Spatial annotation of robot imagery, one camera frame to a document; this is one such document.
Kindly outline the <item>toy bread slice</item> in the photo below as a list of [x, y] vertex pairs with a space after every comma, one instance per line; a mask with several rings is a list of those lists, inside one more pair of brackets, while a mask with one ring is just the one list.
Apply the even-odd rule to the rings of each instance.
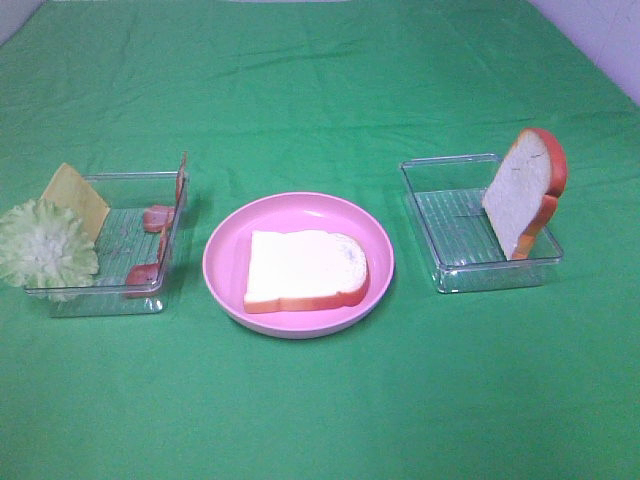
[[557, 138], [542, 128], [523, 129], [482, 198], [506, 259], [529, 256], [557, 209], [567, 178], [566, 154]]
[[365, 252], [324, 230], [254, 231], [244, 310], [251, 314], [355, 306], [369, 287]]

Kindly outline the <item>toy bacon strip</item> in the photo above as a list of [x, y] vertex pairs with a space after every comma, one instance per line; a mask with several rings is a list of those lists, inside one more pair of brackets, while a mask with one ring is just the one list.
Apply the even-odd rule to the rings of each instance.
[[136, 264], [128, 272], [124, 292], [127, 299], [149, 297], [161, 288], [161, 270], [170, 257], [170, 227], [163, 225], [160, 231], [156, 261], [154, 263]]
[[146, 232], [158, 233], [172, 226], [186, 178], [188, 154], [184, 152], [175, 180], [175, 204], [173, 206], [154, 204], [143, 212], [143, 228]]

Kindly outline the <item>toy bacon strip front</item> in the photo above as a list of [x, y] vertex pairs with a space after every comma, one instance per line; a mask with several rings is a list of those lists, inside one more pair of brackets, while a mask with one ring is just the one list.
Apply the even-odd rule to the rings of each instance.
[[156, 261], [154, 263], [136, 264], [128, 272], [124, 292], [127, 299], [149, 297], [161, 288], [161, 270], [170, 257], [170, 227], [163, 225], [160, 231]]

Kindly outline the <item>green toy lettuce leaf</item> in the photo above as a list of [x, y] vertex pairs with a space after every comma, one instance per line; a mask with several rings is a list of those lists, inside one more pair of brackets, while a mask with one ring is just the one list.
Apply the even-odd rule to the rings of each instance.
[[30, 199], [1, 216], [1, 280], [54, 302], [94, 285], [99, 261], [94, 241], [69, 208]]

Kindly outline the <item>pink round plate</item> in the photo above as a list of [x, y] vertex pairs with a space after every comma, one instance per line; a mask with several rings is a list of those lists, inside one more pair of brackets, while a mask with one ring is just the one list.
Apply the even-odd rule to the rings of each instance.
[[[249, 314], [244, 311], [251, 234], [319, 229], [355, 238], [369, 266], [369, 288], [356, 306], [301, 312]], [[286, 192], [260, 198], [224, 219], [211, 234], [202, 257], [212, 296], [237, 323], [261, 334], [306, 339], [339, 332], [368, 315], [392, 282], [394, 249], [386, 230], [366, 210], [318, 192]]]

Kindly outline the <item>clear right plastic tray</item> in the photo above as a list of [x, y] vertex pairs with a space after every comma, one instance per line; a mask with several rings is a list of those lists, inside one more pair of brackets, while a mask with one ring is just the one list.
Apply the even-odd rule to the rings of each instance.
[[441, 293], [535, 287], [550, 282], [563, 250], [545, 227], [525, 260], [507, 260], [481, 205], [502, 157], [419, 158], [400, 164], [405, 205], [429, 275]]

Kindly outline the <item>clear plastic tray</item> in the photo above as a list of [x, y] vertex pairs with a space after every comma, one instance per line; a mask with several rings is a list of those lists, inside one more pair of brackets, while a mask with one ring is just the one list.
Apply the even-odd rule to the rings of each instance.
[[101, 233], [95, 242], [99, 272], [94, 285], [76, 289], [76, 296], [54, 302], [24, 289], [48, 307], [52, 317], [79, 317], [127, 314], [154, 314], [163, 310], [173, 280], [173, 269], [182, 247], [184, 217], [187, 210], [188, 175], [170, 227], [170, 257], [161, 270], [161, 288], [149, 297], [127, 299], [124, 292], [129, 270], [136, 264], [154, 263], [160, 233], [146, 232], [143, 212], [154, 205], [175, 204], [176, 171], [101, 173], [84, 178], [110, 207]]
[[550, 282], [563, 250], [545, 227], [525, 260], [507, 260], [481, 205], [502, 157], [419, 158], [400, 164], [405, 205], [429, 275], [441, 293], [535, 287]]

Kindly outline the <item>green tablecloth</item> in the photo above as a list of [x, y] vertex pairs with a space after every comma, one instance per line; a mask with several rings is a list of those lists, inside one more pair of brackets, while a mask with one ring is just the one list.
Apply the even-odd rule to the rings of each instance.
[[[538, 288], [435, 291], [399, 164], [552, 131], [569, 165]], [[1, 206], [62, 162], [189, 157], [164, 312], [52, 319], [1, 290], [5, 479], [635, 479], [639, 111], [524, 1], [50, 2], [1, 50]], [[232, 321], [201, 256], [230, 212], [312, 190], [393, 242], [383, 302], [287, 341]]]

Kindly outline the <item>clear left plastic tray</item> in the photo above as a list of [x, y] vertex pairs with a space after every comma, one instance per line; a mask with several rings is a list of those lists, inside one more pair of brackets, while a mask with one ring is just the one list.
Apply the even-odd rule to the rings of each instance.
[[170, 257], [161, 270], [161, 288], [149, 297], [127, 299], [124, 292], [129, 270], [136, 264], [154, 263], [160, 233], [146, 232], [143, 212], [154, 205], [175, 204], [176, 171], [101, 173], [84, 178], [110, 207], [101, 233], [95, 242], [99, 272], [94, 285], [76, 289], [76, 296], [54, 302], [24, 289], [48, 307], [52, 317], [79, 317], [127, 314], [154, 314], [163, 310], [173, 280], [173, 269], [182, 247], [184, 217], [187, 210], [188, 175], [170, 227]]

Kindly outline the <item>yellow toy cheese slice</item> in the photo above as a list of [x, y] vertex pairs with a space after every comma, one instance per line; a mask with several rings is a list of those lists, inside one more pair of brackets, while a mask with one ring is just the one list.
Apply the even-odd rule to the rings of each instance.
[[98, 239], [110, 207], [71, 165], [62, 163], [58, 167], [41, 197], [59, 207], [70, 208], [82, 220], [89, 238]]

